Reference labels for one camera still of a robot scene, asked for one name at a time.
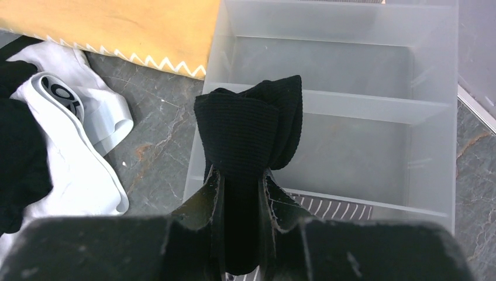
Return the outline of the white underwear black waistband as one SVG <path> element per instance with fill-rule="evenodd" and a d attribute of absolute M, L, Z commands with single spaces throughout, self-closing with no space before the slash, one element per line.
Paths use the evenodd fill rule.
<path fill-rule="evenodd" d="M 27 104 L 41 127 L 53 186 L 27 207 L 23 226 L 44 217 L 126 213 L 128 196 L 105 160 L 133 128 L 125 98 L 105 84 L 78 49 L 20 37 L 1 48 L 1 61 L 37 68 L 13 98 Z"/>

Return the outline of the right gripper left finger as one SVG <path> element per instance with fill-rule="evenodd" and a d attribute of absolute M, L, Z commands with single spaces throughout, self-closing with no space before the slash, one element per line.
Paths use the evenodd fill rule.
<path fill-rule="evenodd" d="M 172 213 L 172 280 L 225 280 L 224 177 L 211 167 L 203 186 Z"/>

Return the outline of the clear plastic organizer box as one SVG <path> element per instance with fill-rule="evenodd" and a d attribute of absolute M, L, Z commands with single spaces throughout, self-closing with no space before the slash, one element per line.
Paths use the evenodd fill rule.
<path fill-rule="evenodd" d="M 308 280 L 471 280 L 454 229 L 456 1 L 222 1 L 203 93 L 302 79 L 289 195 L 372 205 L 366 221 L 310 213 Z M 188 200 L 210 169 L 198 126 Z"/>

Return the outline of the black underwear beige waistband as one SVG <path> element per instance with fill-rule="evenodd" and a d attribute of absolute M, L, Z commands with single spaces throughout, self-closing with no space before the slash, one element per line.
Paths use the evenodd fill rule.
<path fill-rule="evenodd" d="M 286 167 L 302 131 L 302 79 L 264 80 L 242 92 L 217 88 L 195 99 L 205 168 L 224 178 L 225 266 L 245 275 L 259 264 L 259 180 Z"/>

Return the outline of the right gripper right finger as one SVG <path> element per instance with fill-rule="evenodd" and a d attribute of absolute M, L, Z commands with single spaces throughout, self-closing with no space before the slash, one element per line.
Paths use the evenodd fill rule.
<path fill-rule="evenodd" d="M 270 170 L 258 184 L 261 280 L 308 280 L 301 223 L 310 213 L 276 183 Z"/>

